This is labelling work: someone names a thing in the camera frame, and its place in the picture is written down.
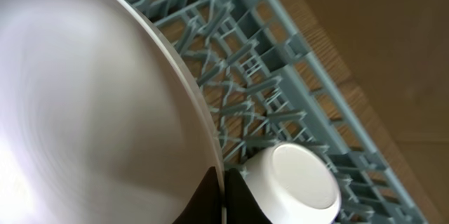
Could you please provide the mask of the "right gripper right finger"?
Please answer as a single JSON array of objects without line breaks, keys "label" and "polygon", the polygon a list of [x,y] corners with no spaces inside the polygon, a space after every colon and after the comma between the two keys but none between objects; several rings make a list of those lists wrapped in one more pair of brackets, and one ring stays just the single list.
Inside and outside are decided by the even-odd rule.
[{"label": "right gripper right finger", "polygon": [[272,223],[262,212],[239,170],[227,170],[224,183],[227,224]]}]

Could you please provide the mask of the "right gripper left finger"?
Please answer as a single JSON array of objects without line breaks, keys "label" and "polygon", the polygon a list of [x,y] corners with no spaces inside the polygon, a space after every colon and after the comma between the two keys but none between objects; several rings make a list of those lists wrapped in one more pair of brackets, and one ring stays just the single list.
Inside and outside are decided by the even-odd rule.
[{"label": "right gripper left finger", "polygon": [[215,167],[210,167],[173,224],[220,224],[222,194]]}]

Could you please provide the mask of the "white cup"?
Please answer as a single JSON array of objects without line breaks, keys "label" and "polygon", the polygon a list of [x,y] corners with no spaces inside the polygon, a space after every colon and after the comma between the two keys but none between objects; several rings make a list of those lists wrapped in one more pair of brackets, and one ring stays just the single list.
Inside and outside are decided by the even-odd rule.
[{"label": "white cup", "polygon": [[312,151],[279,143],[245,163],[244,180],[272,223],[323,223],[336,219],[342,196],[336,178]]}]

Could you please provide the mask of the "large white plate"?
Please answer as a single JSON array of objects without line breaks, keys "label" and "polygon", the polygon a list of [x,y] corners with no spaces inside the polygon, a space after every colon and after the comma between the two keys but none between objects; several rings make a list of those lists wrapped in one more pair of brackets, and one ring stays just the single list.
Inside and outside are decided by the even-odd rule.
[{"label": "large white plate", "polygon": [[1,0],[1,222],[171,223],[214,123],[175,49],[125,0]]}]

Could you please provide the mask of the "grey plastic dish rack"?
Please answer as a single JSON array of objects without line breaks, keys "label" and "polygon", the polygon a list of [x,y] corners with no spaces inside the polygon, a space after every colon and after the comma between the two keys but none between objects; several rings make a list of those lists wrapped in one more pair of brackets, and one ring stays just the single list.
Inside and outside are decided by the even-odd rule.
[{"label": "grey plastic dish rack", "polygon": [[224,163],[250,176],[265,147],[296,143],[335,176],[335,223],[424,223],[279,0],[126,0],[188,65],[207,100]]}]

